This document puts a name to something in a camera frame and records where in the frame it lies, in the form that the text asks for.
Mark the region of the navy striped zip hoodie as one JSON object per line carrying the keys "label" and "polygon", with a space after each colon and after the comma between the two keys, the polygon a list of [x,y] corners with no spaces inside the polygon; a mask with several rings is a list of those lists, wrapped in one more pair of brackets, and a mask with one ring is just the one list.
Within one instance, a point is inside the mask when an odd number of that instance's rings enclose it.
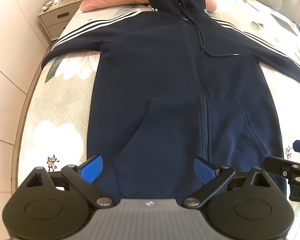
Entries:
{"label": "navy striped zip hoodie", "polygon": [[300,83],[300,64],[205,10],[205,0],[150,0],[152,11],[96,20],[60,38],[44,63],[101,54],[87,156],[111,198],[185,198],[202,187],[201,157],[248,172],[283,155],[260,63]]}

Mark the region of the floral quilted bed cover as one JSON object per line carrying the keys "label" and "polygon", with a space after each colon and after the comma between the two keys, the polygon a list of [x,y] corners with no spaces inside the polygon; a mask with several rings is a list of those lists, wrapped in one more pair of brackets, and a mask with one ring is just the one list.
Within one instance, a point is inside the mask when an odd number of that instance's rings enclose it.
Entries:
{"label": "floral quilted bed cover", "polygon": [[[60,38],[96,20],[110,20],[144,11],[152,11],[151,5],[80,11]],[[300,33],[270,8],[253,0],[221,0],[217,12],[206,10],[206,13],[215,21],[224,21],[245,34],[260,38],[300,64]],[[59,171],[65,165],[79,165],[90,158],[87,156],[88,124],[100,57],[98,51],[83,51],[42,62],[42,73],[34,90],[21,141],[19,182],[24,181],[33,167]],[[260,63],[260,67],[262,73],[270,69],[281,77],[286,76],[265,63]]]}

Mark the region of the beige bedside table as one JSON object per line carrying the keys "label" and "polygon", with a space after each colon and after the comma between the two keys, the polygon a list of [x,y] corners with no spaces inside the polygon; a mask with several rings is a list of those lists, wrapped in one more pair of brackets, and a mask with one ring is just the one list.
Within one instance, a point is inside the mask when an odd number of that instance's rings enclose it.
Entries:
{"label": "beige bedside table", "polygon": [[62,0],[56,5],[41,11],[38,20],[51,41],[57,40],[75,13],[81,0]]}

